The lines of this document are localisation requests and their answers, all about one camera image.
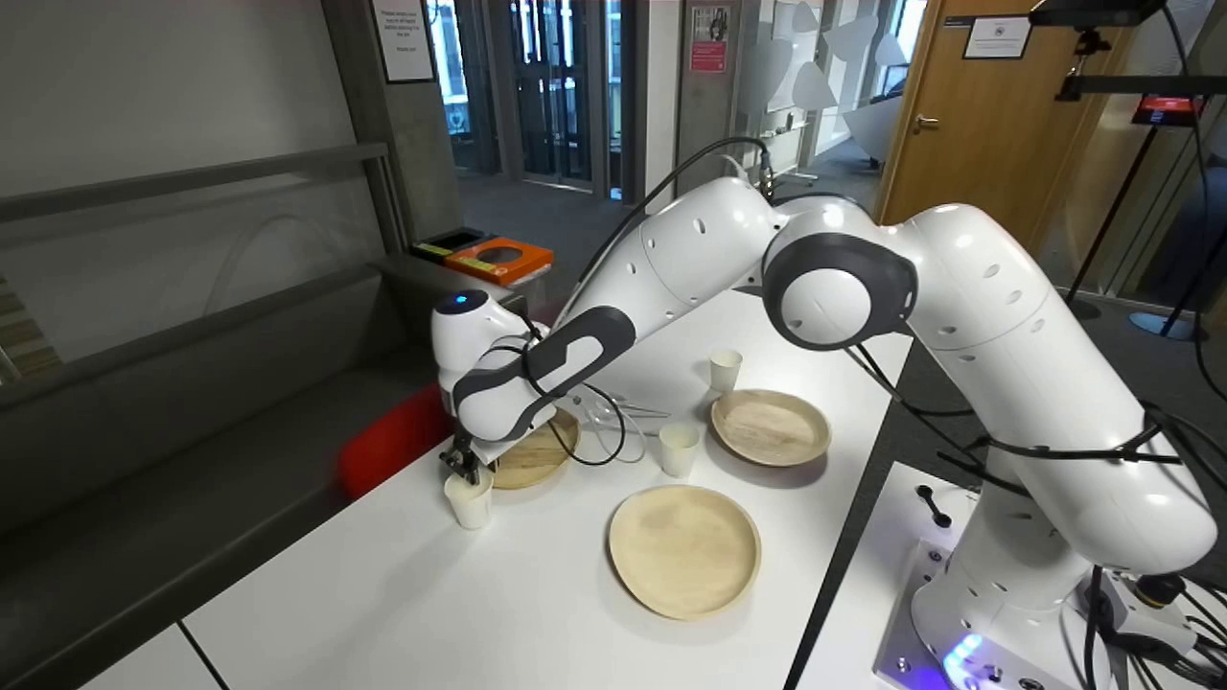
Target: orange object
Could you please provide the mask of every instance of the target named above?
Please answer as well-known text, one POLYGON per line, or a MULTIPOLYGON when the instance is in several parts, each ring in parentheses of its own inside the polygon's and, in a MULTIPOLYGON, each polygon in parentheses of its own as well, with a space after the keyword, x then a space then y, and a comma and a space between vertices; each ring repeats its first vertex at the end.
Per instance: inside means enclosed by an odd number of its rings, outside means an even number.
POLYGON ((419 389, 362 430, 338 461, 338 494, 344 502, 367 494, 421 453, 453 438, 453 419, 439 388, 419 389))
POLYGON ((524 276, 543 272, 552 265, 552 248, 529 246, 518 237, 488 237, 488 240, 453 248, 444 265, 477 281, 509 286, 524 276))

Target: doorway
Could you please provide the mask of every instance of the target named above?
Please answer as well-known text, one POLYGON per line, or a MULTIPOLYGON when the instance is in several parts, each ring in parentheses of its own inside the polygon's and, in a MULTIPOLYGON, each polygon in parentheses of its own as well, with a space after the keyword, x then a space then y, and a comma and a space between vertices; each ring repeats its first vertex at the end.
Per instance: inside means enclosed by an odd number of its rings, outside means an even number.
POLYGON ((628 195, 621 0, 428 0, 453 158, 463 173, 628 195))

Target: paper plate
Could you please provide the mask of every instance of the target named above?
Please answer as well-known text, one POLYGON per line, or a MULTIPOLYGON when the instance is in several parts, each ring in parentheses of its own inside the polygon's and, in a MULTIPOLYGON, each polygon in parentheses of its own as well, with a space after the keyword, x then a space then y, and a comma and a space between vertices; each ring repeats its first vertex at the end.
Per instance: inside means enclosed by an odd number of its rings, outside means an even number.
MULTIPOLYGON (((579 420, 570 415, 552 419, 566 448, 579 446, 579 420)), ((547 426, 532 430, 509 453, 495 461, 495 489, 520 489, 552 479, 566 464, 566 448, 552 438, 547 426)))
POLYGON ((763 466, 798 466, 830 456, 831 426, 798 396, 734 389, 710 406, 715 434, 763 466))
POLYGON ((621 587, 675 621, 724 610, 758 571, 757 520, 703 487, 627 499, 611 517, 607 547, 621 587))

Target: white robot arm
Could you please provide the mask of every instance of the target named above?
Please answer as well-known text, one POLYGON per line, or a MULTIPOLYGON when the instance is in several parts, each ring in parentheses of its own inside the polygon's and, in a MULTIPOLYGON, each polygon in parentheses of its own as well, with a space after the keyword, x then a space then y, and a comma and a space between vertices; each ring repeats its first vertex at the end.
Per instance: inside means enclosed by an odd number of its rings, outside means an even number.
MULTIPOLYGON (((914 621, 940 658, 958 651, 958 668, 997 679, 1079 686, 1057 613, 1090 562, 1157 575, 1217 545, 1183 464, 1034 461, 1033 448, 1121 448, 1147 430, 1147 409, 1034 262, 974 208, 874 225, 845 199, 772 208, 740 179, 715 179, 637 225, 543 340, 480 313, 488 338, 469 338, 457 364, 442 349, 463 340, 463 318, 439 313, 442 383, 477 456, 547 420, 557 396, 757 267, 775 329, 803 349, 908 329, 997 439, 991 466, 1028 487, 984 487, 949 571, 918 591, 914 621)), ((1152 434, 1147 453, 1172 456, 1172 446, 1152 434)))

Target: white cup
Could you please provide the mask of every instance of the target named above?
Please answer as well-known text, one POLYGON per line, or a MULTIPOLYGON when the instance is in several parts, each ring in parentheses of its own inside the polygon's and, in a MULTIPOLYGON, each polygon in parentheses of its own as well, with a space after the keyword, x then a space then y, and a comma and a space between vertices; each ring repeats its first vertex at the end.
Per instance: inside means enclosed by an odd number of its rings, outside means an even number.
POLYGON ((665 420, 656 438, 661 471, 675 479, 692 474, 703 430, 693 420, 665 420))
POLYGON ((491 466, 480 466, 477 471, 477 483, 460 471, 453 471, 444 479, 444 499, 453 507, 453 517, 463 525, 463 530, 482 530, 491 520, 491 502, 495 502, 495 471, 491 466))
POLYGON ((740 356, 736 349, 719 352, 719 356, 710 359, 710 377, 715 377, 710 396, 715 396, 715 400, 734 396, 736 377, 740 377, 740 359, 745 359, 745 356, 740 356))

